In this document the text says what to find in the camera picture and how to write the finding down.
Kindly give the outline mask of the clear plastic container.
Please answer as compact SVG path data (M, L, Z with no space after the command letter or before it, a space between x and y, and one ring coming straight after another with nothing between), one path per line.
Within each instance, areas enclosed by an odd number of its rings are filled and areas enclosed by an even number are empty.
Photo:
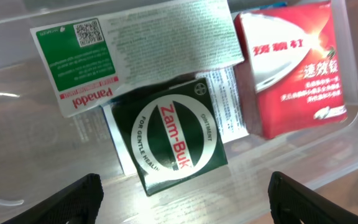
M64 118L30 30L145 1L0 1L0 223L89 173L101 176L98 223L271 223L281 171L358 215L358 1L334 1L348 118L266 141L226 144L228 165L157 195L125 175L101 108Z

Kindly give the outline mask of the white green medicine box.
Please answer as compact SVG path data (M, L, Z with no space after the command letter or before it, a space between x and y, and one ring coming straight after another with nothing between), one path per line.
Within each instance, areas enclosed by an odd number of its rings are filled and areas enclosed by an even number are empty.
M62 115L244 60L228 3L167 1L31 29Z

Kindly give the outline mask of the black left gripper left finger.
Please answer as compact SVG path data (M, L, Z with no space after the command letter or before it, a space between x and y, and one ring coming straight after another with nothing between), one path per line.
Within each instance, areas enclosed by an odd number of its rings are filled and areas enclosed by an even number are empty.
M100 175L90 173L3 224L93 224L103 197Z

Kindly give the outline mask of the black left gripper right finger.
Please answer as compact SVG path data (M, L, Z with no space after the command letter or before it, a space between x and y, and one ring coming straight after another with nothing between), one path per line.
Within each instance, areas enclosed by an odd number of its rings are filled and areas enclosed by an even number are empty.
M274 224L358 224L358 216L332 203L282 172L268 186Z

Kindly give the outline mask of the red medicine box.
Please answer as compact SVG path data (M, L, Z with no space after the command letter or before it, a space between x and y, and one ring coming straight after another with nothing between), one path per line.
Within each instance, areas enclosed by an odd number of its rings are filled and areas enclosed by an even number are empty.
M330 1L241 12L234 25L249 133L272 139L347 118Z

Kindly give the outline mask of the green Zam-Buk ointment box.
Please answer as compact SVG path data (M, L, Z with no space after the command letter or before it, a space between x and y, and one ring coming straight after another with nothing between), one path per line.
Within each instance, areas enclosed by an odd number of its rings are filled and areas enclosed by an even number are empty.
M228 163L205 78L111 111L147 196Z

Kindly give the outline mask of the blue white medicine box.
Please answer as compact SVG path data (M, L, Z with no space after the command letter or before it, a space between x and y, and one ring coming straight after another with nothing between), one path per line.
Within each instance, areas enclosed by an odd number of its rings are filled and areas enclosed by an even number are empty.
M228 21L242 12L242 9L230 10L227 1L167 1L107 14L105 19L111 22L123 22L125 25L142 25L151 20L153 13L157 13L158 18L163 18L167 17L169 10L181 16L189 12L191 14L189 22L197 19L208 22L214 18ZM117 160L113 164L121 168L125 175L135 174L136 170L112 115L112 107L116 103L123 103L131 98L139 99L192 78L206 78L222 141L227 143L248 134L239 106L239 94L232 67L234 61L213 63L204 57L203 62L206 64L205 67L194 68L184 75L163 72L129 75L118 89L119 96L102 105L114 150L117 153Z

